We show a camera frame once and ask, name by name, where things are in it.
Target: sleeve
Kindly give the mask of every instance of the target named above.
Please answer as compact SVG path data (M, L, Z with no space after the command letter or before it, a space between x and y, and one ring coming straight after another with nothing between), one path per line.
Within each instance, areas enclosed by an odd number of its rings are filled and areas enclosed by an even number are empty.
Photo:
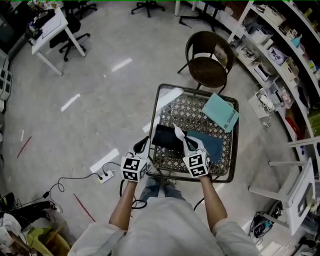
M125 232L112 224L92 223L75 241L67 256L106 256Z
M220 220L212 230L217 244L228 256L258 256L259 251L254 241L235 222Z

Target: person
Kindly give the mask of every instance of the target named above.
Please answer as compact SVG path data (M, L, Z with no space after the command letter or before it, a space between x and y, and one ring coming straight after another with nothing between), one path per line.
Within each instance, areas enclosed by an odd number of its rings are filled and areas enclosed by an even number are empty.
M137 182L128 181L109 224L92 223L74 243L68 256L258 256L252 239L234 221L208 176L199 178L208 228L175 185L149 177L140 200L147 206L132 219Z

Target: power strip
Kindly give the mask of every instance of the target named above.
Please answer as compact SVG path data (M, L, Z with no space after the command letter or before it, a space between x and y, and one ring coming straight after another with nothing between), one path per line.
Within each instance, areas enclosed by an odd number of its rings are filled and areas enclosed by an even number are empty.
M106 172L107 176L105 174L100 175L102 177L102 179L99 179L100 183L103 184L105 182L107 182L108 180L110 180L113 176L115 176L111 170L108 170Z

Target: white shirt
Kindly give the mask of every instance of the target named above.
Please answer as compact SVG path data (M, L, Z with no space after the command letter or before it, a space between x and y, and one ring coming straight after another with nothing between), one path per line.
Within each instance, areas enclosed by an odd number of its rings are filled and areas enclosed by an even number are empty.
M258 256L252 239L233 221L219 221L213 234L190 203L151 197L125 235L114 225L92 223L68 256Z

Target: woven lattice tabletop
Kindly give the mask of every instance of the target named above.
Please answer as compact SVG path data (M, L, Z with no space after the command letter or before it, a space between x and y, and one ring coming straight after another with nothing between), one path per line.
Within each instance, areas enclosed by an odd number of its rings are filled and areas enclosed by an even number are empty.
M173 85L160 85L159 90L163 88L175 88ZM213 176L224 176L228 172L234 172L234 164L237 156L238 145L238 122L234 129L235 132L225 132L214 121L207 118L202 113L202 109L208 101L211 93L183 88L183 93L178 97L171 100L168 104L163 106L159 111L159 124L174 128L174 123L180 127L183 131L195 131L201 134L209 135L222 139L222 151L218 163L212 164L209 172ZM238 102L232 98L227 98L228 102L239 111ZM174 176L171 178L177 180L198 181L198 179L191 178L189 172L183 162L183 153L179 153L173 150L169 150L164 147L151 145L154 148L153 152L150 152L152 163L155 169L148 171L151 176L158 176L162 178L168 178L171 173L174 172Z

